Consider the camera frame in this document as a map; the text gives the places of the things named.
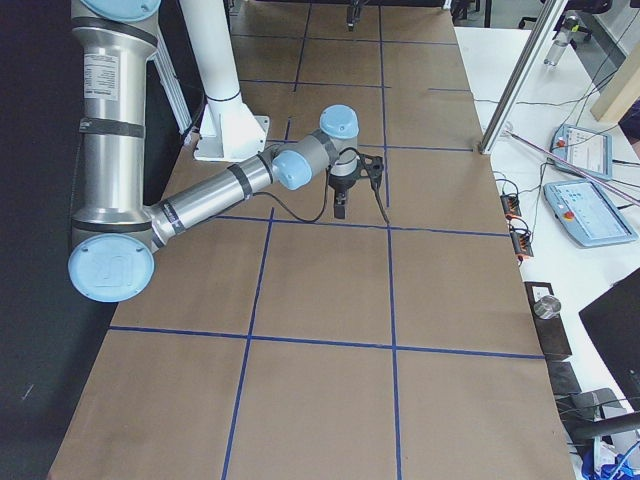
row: blue joint cap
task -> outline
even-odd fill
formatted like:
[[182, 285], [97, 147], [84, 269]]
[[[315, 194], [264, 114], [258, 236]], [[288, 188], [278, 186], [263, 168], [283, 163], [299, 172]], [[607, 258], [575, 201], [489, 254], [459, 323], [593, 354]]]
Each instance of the blue joint cap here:
[[273, 174], [289, 190], [296, 190], [311, 181], [313, 171], [307, 159], [295, 150], [285, 150], [272, 162]]
[[140, 293], [151, 280], [154, 261], [141, 241], [118, 233], [88, 238], [69, 257], [69, 277], [85, 297], [121, 302]]
[[346, 105], [332, 105], [320, 115], [320, 129], [333, 138], [348, 140], [358, 136], [358, 115]]
[[146, 20], [160, 8], [161, 0], [80, 0], [107, 20], [129, 23]]

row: label sticker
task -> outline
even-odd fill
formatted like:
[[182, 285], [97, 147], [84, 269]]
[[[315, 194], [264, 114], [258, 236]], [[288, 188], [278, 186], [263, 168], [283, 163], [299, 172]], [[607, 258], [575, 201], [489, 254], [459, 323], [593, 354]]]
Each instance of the label sticker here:
[[84, 56], [84, 98], [118, 100], [120, 59], [93, 53]]

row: white table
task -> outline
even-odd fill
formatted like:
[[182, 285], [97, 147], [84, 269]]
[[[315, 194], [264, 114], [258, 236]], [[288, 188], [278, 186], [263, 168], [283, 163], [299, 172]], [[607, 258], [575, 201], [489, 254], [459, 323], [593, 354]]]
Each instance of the white table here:
[[[520, 56], [529, 32], [522, 30], [456, 28], [462, 57], [469, 77], [471, 91], [476, 100], [499, 100]], [[527, 102], [560, 103], [582, 97], [592, 82], [576, 53], [568, 48], [557, 67], [543, 64], [548, 48], [545, 47], [536, 61], [518, 100]], [[597, 131], [612, 126], [600, 124], [591, 115], [590, 106], [599, 94], [592, 95], [582, 115], [580, 126]], [[476, 110], [483, 130], [489, 123], [496, 104], [476, 101]], [[580, 103], [567, 123], [575, 122], [582, 107]], [[566, 121], [573, 104], [562, 107], [541, 105], [517, 105], [511, 116], [513, 131], [546, 149], [558, 126]], [[638, 162], [633, 149], [618, 127], [613, 136], [613, 158]], [[539, 184], [539, 168], [545, 161], [539, 154], [514, 139], [503, 138], [491, 154], [494, 170], [506, 175], [520, 190]], [[616, 179], [640, 184], [640, 168], [614, 164]], [[575, 177], [555, 168], [547, 167], [544, 183], [569, 180]], [[625, 191], [640, 196], [640, 190]], [[609, 195], [616, 205], [626, 201]], [[533, 227], [537, 193], [520, 197], [523, 218]], [[595, 300], [610, 286], [640, 267], [640, 242], [631, 244], [582, 249], [566, 234], [541, 195], [538, 202], [537, 222], [533, 240], [535, 257], [525, 260], [521, 267], [524, 281], [550, 282], [555, 295], [562, 302], [562, 319], [573, 351], [569, 359], [583, 391], [609, 387], [623, 398], [623, 394], [605, 367], [589, 339], [578, 312]], [[622, 210], [631, 225], [640, 231], [640, 208]]]

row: white column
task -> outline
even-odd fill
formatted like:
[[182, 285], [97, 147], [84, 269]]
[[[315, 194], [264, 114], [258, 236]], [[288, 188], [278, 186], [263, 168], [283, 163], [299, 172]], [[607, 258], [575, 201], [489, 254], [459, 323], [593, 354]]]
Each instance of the white column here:
[[181, 0], [180, 5], [208, 97], [196, 158], [249, 158], [264, 149], [269, 120], [254, 117], [242, 102], [223, 1]]

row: blue tape line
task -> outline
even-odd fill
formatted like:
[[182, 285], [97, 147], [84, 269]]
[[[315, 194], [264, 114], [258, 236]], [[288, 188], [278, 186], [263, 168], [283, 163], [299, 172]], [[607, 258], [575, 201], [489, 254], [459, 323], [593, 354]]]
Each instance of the blue tape line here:
[[387, 257], [389, 264], [389, 305], [391, 317], [391, 347], [393, 362], [393, 410], [395, 417], [396, 430], [396, 476], [398, 480], [402, 480], [402, 444], [400, 430], [400, 393], [398, 387], [398, 352], [397, 352], [397, 335], [396, 335], [396, 306], [395, 306], [395, 286], [393, 281], [393, 246], [391, 238], [391, 229], [387, 229]]
[[[213, 337], [213, 338], [232, 338], [238, 340], [247, 340], [248, 335], [240, 333], [221, 333], [207, 332], [201, 330], [179, 330], [171, 328], [154, 328], [154, 327], [127, 327], [112, 325], [109, 330], [134, 333], [160, 333], [164, 335], [186, 335], [194, 337]], [[393, 350], [393, 345], [385, 345], [379, 343], [363, 343], [363, 342], [346, 342], [339, 340], [316, 340], [312, 338], [293, 338], [293, 337], [270, 337], [267, 335], [252, 335], [251, 340], [275, 342], [275, 343], [299, 343], [305, 345], [324, 345], [327, 347], [352, 347], [352, 348], [373, 348], [377, 350]], [[449, 348], [434, 347], [416, 347], [411, 345], [397, 345], [397, 351], [405, 352], [422, 352], [422, 353], [440, 353], [449, 355], [467, 355], [475, 357], [500, 357], [500, 358], [521, 358], [528, 360], [543, 360], [543, 355], [533, 355], [526, 353], [506, 353], [506, 352], [490, 352], [483, 350], [461, 350]]]
[[[268, 222], [269, 220], [266, 218], [259, 217], [237, 217], [232, 215], [219, 215], [219, 219], [221, 220], [245, 220], [250, 222]], [[309, 225], [308, 223], [300, 222], [299, 220], [287, 220], [287, 219], [273, 219], [273, 223], [284, 223], [284, 224], [293, 224], [293, 225]], [[386, 227], [383, 225], [368, 225], [365, 223], [331, 223], [331, 222], [315, 222], [313, 225], [318, 225], [321, 227], [343, 227], [343, 228], [363, 228], [363, 229], [374, 229], [374, 230], [391, 230], [398, 232], [427, 232], [427, 233], [443, 233], [448, 235], [472, 235], [478, 237], [509, 237], [508, 233], [497, 233], [497, 232], [475, 232], [475, 231], [466, 231], [466, 230], [447, 230], [440, 228], [427, 228], [427, 227], [399, 227], [399, 226], [391, 226]]]
[[468, 88], [433, 88], [433, 87], [429, 87], [429, 88], [427, 88], [427, 90], [434, 91], [434, 92], [464, 92], [464, 93], [471, 93], [471, 90], [469, 90]]
[[233, 33], [232, 37], [247, 37], [247, 38], [280, 38], [286, 40], [322, 40], [328, 42], [362, 42], [362, 43], [394, 43], [394, 44], [406, 44], [406, 45], [442, 45], [442, 46], [458, 46], [457, 43], [452, 42], [429, 42], [421, 40], [369, 40], [366, 38], [331, 38], [331, 37], [296, 37], [294, 35], [253, 35], [247, 33]]
[[[296, 140], [280, 140], [269, 139], [273, 143], [296, 143]], [[422, 147], [418, 145], [414, 146], [402, 146], [402, 145], [374, 145], [371, 143], [362, 143], [360, 147], [364, 148], [381, 148], [384, 150], [433, 150], [438, 152], [473, 152], [473, 148], [458, 148], [458, 147]]]
[[443, 151], [443, 152], [473, 152], [473, 148], [458, 148], [458, 147], [421, 147], [421, 146], [387, 145], [387, 148], [393, 148], [396, 150], [435, 150], [435, 151]]
[[447, 47], [458, 46], [457, 43], [452, 42], [428, 42], [422, 40], [384, 40], [384, 43], [399, 43], [405, 45], [443, 45]]
[[382, 7], [378, 5], [378, 38], [380, 39], [380, 84], [382, 85], [382, 148], [384, 154], [384, 192], [387, 196], [386, 207], [391, 207], [391, 188], [389, 187], [389, 162], [387, 161], [387, 102], [384, 95], [384, 48], [382, 43]]
[[247, 83], [275, 83], [280, 85], [311, 85], [316, 87], [350, 87], [350, 88], [391, 88], [383, 87], [382, 85], [367, 85], [362, 83], [328, 83], [328, 82], [295, 82], [287, 80], [261, 80], [261, 79], [248, 79], [239, 80], [240, 82]]
[[380, 343], [344, 342], [339, 340], [316, 340], [312, 338], [271, 337], [268, 335], [254, 335], [254, 340], [278, 343], [300, 343], [304, 345], [324, 345], [330, 347], [373, 348], [378, 350], [391, 350], [391, 345]]
[[180, 330], [175, 328], [153, 328], [153, 327], [126, 327], [120, 325], [112, 325], [109, 330], [115, 330], [119, 332], [139, 332], [139, 333], [164, 333], [169, 335], [190, 335], [194, 337], [217, 337], [217, 338], [236, 338], [245, 339], [246, 335], [240, 333], [220, 333], [220, 332], [205, 332], [199, 330]]
[[422, 353], [446, 353], [449, 355], [468, 355], [472, 357], [499, 357], [499, 358], [520, 358], [523, 360], [544, 360], [544, 355], [535, 355], [527, 353], [507, 353], [507, 352], [485, 352], [482, 350], [459, 350], [455, 348], [431, 348], [431, 347], [411, 347], [398, 346], [397, 350], [403, 352], [422, 352]]
[[284, 141], [289, 141], [289, 132], [291, 131], [291, 117], [287, 117], [287, 128], [284, 131]]
[[247, 333], [247, 344], [244, 349], [244, 356], [242, 358], [242, 369], [240, 370], [240, 379], [238, 380], [238, 389], [236, 391], [236, 400], [233, 406], [233, 416], [231, 418], [231, 427], [229, 428], [229, 438], [227, 440], [227, 450], [224, 456], [224, 466], [222, 468], [222, 480], [227, 478], [229, 471], [229, 461], [231, 460], [231, 450], [233, 448], [233, 437], [235, 435], [236, 423], [238, 420], [238, 414], [240, 412], [240, 401], [242, 399], [242, 387], [244, 386], [244, 378], [247, 373], [247, 363], [249, 361], [249, 350], [251, 349], [251, 337], [253, 335], [253, 327], [256, 321], [256, 312], [258, 310], [258, 300], [260, 299], [260, 291], [262, 289], [262, 279], [264, 276], [264, 267], [267, 262], [267, 253], [269, 251], [269, 241], [271, 239], [271, 229], [273, 226], [273, 214], [275, 209], [271, 209], [271, 215], [269, 217], [269, 226], [267, 227], [267, 235], [264, 240], [264, 249], [262, 251], [262, 260], [260, 262], [260, 271], [258, 272], [258, 282], [256, 285], [256, 293], [253, 298], [253, 308], [251, 310], [251, 322], [249, 323], [249, 331]]
[[309, 9], [307, 10], [307, 22], [304, 26], [304, 36], [302, 37], [302, 47], [300, 47], [300, 58], [298, 59], [298, 69], [296, 70], [296, 83], [293, 86], [293, 91], [298, 91], [298, 82], [300, 81], [300, 69], [302, 68], [302, 59], [304, 56], [304, 47], [307, 43], [307, 32], [309, 31], [309, 21], [311, 20], [311, 9], [313, 8], [313, 3], [309, 3]]

